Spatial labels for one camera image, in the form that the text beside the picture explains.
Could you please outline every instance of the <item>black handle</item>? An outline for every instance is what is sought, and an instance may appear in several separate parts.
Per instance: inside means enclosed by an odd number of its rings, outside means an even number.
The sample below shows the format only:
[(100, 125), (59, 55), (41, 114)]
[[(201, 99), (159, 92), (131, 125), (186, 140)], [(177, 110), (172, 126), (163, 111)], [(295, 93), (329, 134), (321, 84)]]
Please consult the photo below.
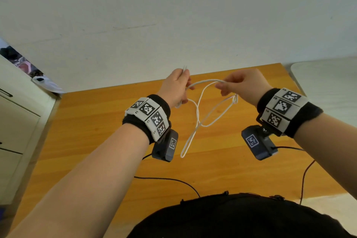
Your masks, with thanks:
[(9, 96), (9, 97), (13, 97), (12, 94), (8, 93), (7, 91), (0, 89), (0, 92), (4, 93), (5, 95)]

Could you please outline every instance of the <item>wristband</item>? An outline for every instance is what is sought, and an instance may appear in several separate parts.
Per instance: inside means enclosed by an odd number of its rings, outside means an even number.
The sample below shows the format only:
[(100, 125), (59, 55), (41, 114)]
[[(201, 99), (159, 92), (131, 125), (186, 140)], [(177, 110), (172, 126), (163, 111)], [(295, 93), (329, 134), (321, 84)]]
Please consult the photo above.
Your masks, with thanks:
[(257, 121), (277, 136), (294, 137), (299, 127), (323, 113), (307, 97), (286, 88), (267, 91), (257, 104)]
[(156, 94), (142, 97), (125, 111), (123, 124), (131, 123), (140, 128), (148, 137), (149, 143), (160, 139), (169, 128), (169, 105)]

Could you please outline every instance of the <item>person's left hand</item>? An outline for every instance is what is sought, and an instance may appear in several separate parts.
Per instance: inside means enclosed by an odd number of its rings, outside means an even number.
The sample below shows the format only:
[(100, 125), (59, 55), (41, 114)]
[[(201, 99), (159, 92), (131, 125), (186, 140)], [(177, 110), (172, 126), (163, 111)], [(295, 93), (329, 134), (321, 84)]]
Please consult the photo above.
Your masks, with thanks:
[(175, 69), (164, 80), (157, 95), (163, 98), (170, 108), (176, 106), (181, 100), (185, 104), (188, 102), (185, 89), (191, 84), (190, 71), (188, 69), (184, 72), (182, 72), (182, 69)]

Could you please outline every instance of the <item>wooden tabletop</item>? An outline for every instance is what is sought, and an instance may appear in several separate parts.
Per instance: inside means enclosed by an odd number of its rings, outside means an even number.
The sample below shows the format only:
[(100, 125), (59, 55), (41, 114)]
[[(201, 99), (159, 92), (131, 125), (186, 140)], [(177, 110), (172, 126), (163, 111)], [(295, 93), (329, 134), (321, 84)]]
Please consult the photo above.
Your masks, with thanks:
[[(257, 67), (274, 87), (299, 91), (281, 64)], [(193, 82), (204, 79), (223, 79), (231, 71), (192, 76)], [(82, 161), (120, 125), (124, 111), (137, 98), (156, 93), (162, 83), (150, 81), (117, 87), (68, 93), (63, 96), (40, 158), (22, 199), (13, 227), (16, 226), (42, 197)], [(198, 100), (207, 83), (188, 91), (188, 97)], [(200, 105), (201, 117), (222, 100), (213, 86), (206, 89)], [(229, 105), (221, 105), (207, 121), (215, 119)], [(279, 194), (288, 200), (300, 197), (301, 179), (312, 158), (297, 150), (279, 150), (278, 154), (259, 161), (255, 159), (241, 137), (241, 131), (257, 124), (256, 109), (239, 99), (215, 124), (199, 128), (185, 156), (181, 150), (195, 127), (196, 109), (192, 102), (172, 109), (171, 122), (179, 134), (176, 153), (167, 163), (151, 157), (145, 159), (137, 176), (168, 177), (193, 185), (201, 196), (252, 192), (265, 196)], [(271, 136), (276, 146), (298, 147), (288, 137)], [(314, 164), (306, 176), (305, 197), (332, 195), (344, 190), (318, 165)], [(175, 181), (134, 179), (113, 223), (137, 222), (150, 213), (178, 204), (182, 199), (196, 198), (187, 185)]]

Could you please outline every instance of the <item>forearm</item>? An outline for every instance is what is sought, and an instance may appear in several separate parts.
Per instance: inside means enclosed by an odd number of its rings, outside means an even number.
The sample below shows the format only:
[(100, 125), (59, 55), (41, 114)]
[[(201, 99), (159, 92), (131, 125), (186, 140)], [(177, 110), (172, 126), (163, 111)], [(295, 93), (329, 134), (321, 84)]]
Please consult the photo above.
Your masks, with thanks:
[(323, 113), (303, 123), (294, 139), (357, 199), (357, 128)]
[(66, 237), (101, 237), (148, 145), (139, 128), (122, 125), (56, 184), (9, 237), (61, 237), (62, 231)]

